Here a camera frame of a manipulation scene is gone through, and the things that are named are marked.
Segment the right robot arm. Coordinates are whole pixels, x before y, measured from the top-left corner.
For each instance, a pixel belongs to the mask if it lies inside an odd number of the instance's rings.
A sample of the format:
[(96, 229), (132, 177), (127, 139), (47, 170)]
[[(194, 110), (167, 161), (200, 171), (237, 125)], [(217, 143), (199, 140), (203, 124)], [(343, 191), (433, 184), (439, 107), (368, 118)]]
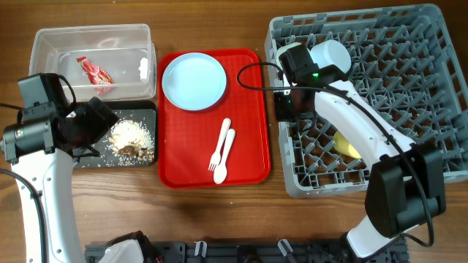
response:
[(442, 155), (430, 142), (417, 144), (392, 127), (358, 94), (349, 79), (351, 56), (336, 40), (308, 48), (294, 42), (276, 55), (285, 105), (294, 118), (329, 121), (370, 170), (364, 219), (341, 239), (341, 262), (364, 262), (445, 212)]

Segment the red snack wrapper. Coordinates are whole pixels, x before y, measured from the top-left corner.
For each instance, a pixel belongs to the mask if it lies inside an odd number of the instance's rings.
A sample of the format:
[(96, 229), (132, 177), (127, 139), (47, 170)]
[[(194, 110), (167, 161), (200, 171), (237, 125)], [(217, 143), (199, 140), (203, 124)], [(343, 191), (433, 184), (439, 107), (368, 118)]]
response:
[(88, 76), (90, 83), (100, 86), (94, 89), (99, 96), (104, 96), (114, 89), (114, 87), (108, 87), (108, 85), (112, 85), (114, 82), (102, 67), (91, 63), (85, 56), (77, 58), (77, 62)]

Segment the mint green bowl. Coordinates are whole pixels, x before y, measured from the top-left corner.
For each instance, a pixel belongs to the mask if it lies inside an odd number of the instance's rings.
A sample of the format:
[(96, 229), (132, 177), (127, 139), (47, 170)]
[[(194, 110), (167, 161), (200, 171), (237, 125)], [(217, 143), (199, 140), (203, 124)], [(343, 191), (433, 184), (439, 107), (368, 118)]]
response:
[(296, 46), (299, 46), (299, 45), (302, 45), (303, 43), (301, 42), (293, 42), (293, 43), (290, 43), (288, 45), (285, 45), (285, 46), (282, 46), (280, 47), (278, 50), (277, 50), (277, 54), (276, 54), (276, 64), (279, 66), (279, 68), (281, 70), (283, 70), (283, 66), (282, 66), (282, 57), (283, 55), (291, 48), (293, 47), (296, 47)]

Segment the light blue plate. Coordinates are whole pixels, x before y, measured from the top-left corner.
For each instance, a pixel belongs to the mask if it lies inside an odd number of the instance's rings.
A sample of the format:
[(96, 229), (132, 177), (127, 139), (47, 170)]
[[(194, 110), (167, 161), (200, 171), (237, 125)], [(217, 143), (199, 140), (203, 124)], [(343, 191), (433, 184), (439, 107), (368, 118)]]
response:
[(224, 95), (227, 73), (213, 56), (185, 53), (172, 60), (162, 75), (167, 100), (188, 111), (214, 106)]

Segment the white napkin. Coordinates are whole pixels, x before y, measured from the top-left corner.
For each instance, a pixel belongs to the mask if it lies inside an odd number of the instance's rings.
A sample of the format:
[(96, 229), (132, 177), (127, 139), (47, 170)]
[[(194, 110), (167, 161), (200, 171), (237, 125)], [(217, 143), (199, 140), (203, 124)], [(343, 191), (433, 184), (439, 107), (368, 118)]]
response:
[(148, 76), (148, 59), (147, 58), (141, 58), (140, 66), (138, 67), (138, 70), (140, 72), (140, 80), (141, 81), (146, 80)]

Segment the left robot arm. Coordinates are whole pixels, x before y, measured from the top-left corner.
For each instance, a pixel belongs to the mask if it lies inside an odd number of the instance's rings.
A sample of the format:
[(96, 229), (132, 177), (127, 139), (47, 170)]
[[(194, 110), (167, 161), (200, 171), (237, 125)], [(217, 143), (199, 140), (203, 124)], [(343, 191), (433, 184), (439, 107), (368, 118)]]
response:
[(93, 144), (118, 121), (100, 99), (68, 100), (56, 73), (19, 80), (24, 106), (5, 128), (1, 151), (10, 163), (22, 206), (27, 262), (84, 262), (72, 202), (72, 171), (81, 158), (99, 156)]

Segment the light blue small bowl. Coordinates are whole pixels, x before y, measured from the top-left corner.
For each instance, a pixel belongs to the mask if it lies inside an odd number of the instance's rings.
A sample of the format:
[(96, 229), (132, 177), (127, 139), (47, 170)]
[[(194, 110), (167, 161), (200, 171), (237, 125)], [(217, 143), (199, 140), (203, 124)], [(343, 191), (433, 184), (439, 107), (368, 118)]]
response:
[(313, 46), (309, 54), (313, 62), (321, 69), (330, 65), (335, 65), (343, 71), (343, 73), (347, 73), (352, 66), (351, 56), (346, 47), (333, 39)]

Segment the white plastic fork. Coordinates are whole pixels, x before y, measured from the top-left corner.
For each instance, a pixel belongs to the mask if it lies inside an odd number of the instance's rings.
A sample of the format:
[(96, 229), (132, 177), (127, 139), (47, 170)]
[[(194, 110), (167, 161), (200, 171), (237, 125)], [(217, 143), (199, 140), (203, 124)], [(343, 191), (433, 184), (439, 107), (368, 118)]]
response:
[(229, 118), (225, 118), (222, 121), (222, 126), (221, 126), (221, 130), (219, 133), (219, 138), (217, 140), (216, 148), (215, 148), (214, 153), (211, 155), (211, 159), (210, 159), (210, 163), (208, 167), (209, 171), (214, 171), (215, 168), (219, 165), (219, 162), (221, 160), (221, 149), (226, 139), (227, 132), (230, 128), (230, 124), (231, 124), (231, 120)]

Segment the white plastic spoon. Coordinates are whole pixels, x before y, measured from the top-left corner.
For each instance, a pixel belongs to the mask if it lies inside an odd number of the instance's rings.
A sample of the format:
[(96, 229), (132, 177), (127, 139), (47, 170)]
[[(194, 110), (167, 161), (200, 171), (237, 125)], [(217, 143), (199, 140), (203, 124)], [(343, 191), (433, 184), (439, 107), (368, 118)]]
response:
[(214, 182), (216, 184), (221, 184), (224, 182), (224, 180), (227, 177), (227, 157), (230, 154), (230, 149), (233, 145), (233, 141), (235, 139), (235, 130), (234, 129), (229, 129), (227, 131), (227, 136), (224, 142), (224, 147), (223, 147), (223, 152), (222, 152), (222, 158), (219, 163), (219, 165), (215, 168), (214, 170)]

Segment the food scraps and rice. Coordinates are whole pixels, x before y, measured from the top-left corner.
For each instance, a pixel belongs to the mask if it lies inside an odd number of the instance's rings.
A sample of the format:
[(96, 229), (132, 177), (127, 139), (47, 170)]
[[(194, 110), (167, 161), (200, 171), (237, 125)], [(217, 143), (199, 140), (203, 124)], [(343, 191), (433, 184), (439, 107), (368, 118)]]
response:
[(77, 168), (139, 167), (155, 161), (154, 135), (141, 121), (119, 121), (92, 147), (99, 156), (81, 159)]

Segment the yellow plastic cup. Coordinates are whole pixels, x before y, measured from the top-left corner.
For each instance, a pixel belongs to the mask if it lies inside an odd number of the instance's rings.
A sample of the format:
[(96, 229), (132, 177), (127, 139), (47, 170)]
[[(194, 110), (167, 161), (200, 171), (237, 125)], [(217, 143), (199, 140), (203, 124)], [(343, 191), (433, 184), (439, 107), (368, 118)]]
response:
[(333, 141), (335, 142), (334, 149), (336, 151), (354, 159), (361, 159), (359, 152), (356, 151), (340, 131), (334, 134)]

